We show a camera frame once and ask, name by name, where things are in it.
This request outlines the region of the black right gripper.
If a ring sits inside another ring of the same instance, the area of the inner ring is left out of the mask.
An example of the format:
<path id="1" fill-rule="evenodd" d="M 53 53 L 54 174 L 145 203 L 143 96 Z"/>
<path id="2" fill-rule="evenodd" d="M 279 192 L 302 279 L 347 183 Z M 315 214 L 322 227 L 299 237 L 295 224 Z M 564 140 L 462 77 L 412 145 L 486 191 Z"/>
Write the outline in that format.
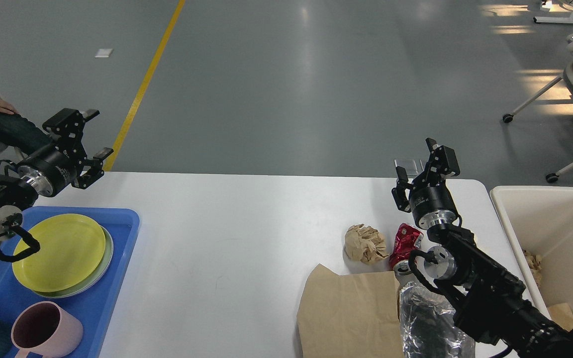
<path id="1" fill-rule="evenodd" d="M 391 193 L 400 211 L 411 213 L 415 225 L 428 230 L 430 227 L 452 224 L 460 218 L 446 179 L 460 175 L 455 150 L 426 138 L 430 151 L 424 170 L 416 177 L 416 185 L 409 182 L 407 171 L 395 166 L 396 186 Z"/>

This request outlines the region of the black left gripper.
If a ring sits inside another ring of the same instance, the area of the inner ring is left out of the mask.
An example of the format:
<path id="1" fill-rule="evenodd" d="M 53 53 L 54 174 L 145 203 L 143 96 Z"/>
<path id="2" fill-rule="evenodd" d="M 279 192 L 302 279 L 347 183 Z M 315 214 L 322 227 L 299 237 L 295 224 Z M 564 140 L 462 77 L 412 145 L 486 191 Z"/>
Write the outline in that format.
<path id="1" fill-rule="evenodd" d="M 64 108 L 46 120 L 42 127 L 54 145 L 21 161 L 17 165 L 20 178 L 45 197 L 55 197 L 69 185 L 86 189 L 98 181 L 104 175 L 104 161 L 114 149 L 104 147 L 89 159 L 82 138 L 86 123 L 99 114 L 97 109 L 79 112 Z"/>

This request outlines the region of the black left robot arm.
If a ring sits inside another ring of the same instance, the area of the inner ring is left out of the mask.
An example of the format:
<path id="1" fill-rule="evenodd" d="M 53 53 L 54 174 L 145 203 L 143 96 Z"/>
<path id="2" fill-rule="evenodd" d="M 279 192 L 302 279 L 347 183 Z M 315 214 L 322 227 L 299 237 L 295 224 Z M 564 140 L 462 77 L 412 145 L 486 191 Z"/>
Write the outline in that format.
<path id="1" fill-rule="evenodd" d="M 23 211 L 38 197 L 55 197 L 69 185 L 86 189 L 104 175 L 113 149 L 89 156 L 82 145 L 86 123 L 98 114 L 97 109 L 62 109 L 43 123 L 50 145 L 19 163 L 0 161 L 0 261 L 18 262 L 39 252 L 38 240 L 22 227 Z"/>

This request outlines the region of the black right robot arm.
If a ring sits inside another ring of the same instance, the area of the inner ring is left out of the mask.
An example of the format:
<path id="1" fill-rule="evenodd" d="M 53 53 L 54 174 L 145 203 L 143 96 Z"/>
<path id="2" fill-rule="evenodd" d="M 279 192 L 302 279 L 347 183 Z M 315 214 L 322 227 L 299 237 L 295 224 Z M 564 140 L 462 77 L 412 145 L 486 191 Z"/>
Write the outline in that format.
<path id="1" fill-rule="evenodd" d="M 410 270 L 430 292 L 443 295 L 455 309 L 454 325 L 471 339 L 516 352 L 521 358 L 573 358 L 573 329 L 564 330 L 523 299 L 525 284 L 480 250 L 475 235 L 456 221 L 461 215 L 446 186 L 460 174 L 455 151 L 427 138 L 430 156 L 414 180 L 396 166 L 395 204 L 411 213 L 434 247 L 411 250 Z"/>

